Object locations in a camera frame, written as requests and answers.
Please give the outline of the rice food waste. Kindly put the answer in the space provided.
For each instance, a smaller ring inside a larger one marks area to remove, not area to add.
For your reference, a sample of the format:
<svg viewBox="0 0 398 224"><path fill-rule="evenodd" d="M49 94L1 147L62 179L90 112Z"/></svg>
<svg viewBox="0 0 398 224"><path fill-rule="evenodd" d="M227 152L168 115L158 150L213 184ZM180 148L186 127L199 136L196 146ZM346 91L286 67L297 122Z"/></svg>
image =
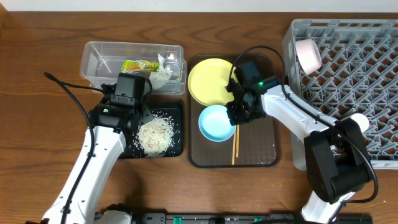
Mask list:
<svg viewBox="0 0 398 224"><path fill-rule="evenodd" d="M130 149L137 150L134 157L167 157L180 153L180 131L177 120L166 111L152 110L153 119L139 126L132 135Z"/></svg>

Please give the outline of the yellow plate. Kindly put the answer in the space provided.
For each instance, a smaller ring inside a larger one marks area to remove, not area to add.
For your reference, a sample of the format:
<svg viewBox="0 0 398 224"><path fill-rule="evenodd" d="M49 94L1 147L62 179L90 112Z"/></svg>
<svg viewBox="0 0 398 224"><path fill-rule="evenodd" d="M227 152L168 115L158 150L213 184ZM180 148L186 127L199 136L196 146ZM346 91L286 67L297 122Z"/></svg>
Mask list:
<svg viewBox="0 0 398 224"><path fill-rule="evenodd" d="M209 58L197 63L188 75L191 96L205 106L225 105L234 100L227 92L232 63L220 58Z"/></svg>

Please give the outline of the white tissue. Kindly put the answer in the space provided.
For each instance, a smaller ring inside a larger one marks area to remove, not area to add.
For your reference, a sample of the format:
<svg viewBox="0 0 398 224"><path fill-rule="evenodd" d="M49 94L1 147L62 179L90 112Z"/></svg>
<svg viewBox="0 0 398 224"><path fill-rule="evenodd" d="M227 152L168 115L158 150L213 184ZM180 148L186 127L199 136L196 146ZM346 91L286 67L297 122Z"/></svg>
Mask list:
<svg viewBox="0 0 398 224"><path fill-rule="evenodd" d="M170 77L172 76L172 72L170 71L170 69L164 67L165 58L160 54L157 55L159 60L158 71L151 72L149 76L149 80L152 83L152 88L154 90L162 88L170 80Z"/></svg>

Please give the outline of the light blue bowl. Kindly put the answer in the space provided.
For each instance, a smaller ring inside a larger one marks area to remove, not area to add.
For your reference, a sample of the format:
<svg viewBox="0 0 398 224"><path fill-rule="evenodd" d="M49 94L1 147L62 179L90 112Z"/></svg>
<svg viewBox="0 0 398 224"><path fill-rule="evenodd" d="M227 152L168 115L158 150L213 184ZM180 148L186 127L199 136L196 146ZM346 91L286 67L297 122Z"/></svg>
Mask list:
<svg viewBox="0 0 398 224"><path fill-rule="evenodd" d="M227 108L223 105L206 107L199 115L198 127L202 135L213 142L226 141L236 131L236 126L230 123Z"/></svg>

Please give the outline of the green snack wrapper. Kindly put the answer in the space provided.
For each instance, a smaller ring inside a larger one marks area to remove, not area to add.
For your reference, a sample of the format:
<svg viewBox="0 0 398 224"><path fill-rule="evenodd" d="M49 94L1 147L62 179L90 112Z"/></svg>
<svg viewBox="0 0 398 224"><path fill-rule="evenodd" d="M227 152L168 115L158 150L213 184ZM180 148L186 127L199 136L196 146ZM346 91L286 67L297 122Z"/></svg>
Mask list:
<svg viewBox="0 0 398 224"><path fill-rule="evenodd" d="M151 62L148 60L125 60L121 72L132 73L135 71L157 72L159 69L159 62Z"/></svg>

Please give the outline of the pink bowl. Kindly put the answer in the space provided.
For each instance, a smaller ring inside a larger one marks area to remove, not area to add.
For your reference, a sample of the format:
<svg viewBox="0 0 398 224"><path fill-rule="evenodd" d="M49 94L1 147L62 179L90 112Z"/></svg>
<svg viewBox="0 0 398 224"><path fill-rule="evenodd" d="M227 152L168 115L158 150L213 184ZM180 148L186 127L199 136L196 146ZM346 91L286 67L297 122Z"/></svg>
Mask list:
<svg viewBox="0 0 398 224"><path fill-rule="evenodd" d="M298 61L305 74L309 75L321 67L322 60L319 49L312 39L296 41L295 49Z"/></svg>

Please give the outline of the pale green cup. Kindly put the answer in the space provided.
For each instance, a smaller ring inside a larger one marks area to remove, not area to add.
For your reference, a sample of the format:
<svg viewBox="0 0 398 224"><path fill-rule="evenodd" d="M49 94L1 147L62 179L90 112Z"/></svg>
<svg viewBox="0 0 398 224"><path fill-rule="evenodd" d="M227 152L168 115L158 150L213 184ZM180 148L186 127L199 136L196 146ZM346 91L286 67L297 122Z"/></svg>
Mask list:
<svg viewBox="0 0 398 224"><path fill-rule="evenodd" d="M354 120L355 122L357 122L362 133L365 132L369 128L369 120L365 115L363 115L361 113L355 113L355 114L352 114L350 116L350 118L352 120Z"/></svg>

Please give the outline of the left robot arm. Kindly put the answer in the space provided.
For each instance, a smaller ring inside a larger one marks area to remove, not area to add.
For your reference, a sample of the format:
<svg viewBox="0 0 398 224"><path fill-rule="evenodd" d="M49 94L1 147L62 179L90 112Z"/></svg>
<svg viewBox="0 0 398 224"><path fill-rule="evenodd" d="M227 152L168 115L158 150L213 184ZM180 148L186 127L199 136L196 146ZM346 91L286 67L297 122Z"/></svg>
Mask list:
<svg viewBox="0 0 398 224"><path fill-rule="evenodd" d="M150 94L144 84L117 84L103 101L84 112L85 140L53 205L41 223L95 223L96 209L109 174L124 152L128 137L149 117L144 106Z"/></svg>

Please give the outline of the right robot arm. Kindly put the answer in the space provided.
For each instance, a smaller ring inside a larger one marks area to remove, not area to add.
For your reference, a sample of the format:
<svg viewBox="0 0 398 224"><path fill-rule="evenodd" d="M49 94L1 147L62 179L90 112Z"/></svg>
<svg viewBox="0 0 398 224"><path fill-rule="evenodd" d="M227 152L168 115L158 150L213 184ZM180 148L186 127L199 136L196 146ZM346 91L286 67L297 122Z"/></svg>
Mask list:
<svg viewBox="0 0 398 224"><path fill-rule="evenodd" d="M244 124L267 115L290 129L304 145L304 160L312 194L301 215L306 222L330 223L341 208L368 182L378 184L363 139L360 121L338 121L301 100L273 78L228 80L234 96L226 104L231 124Z"/></svg>

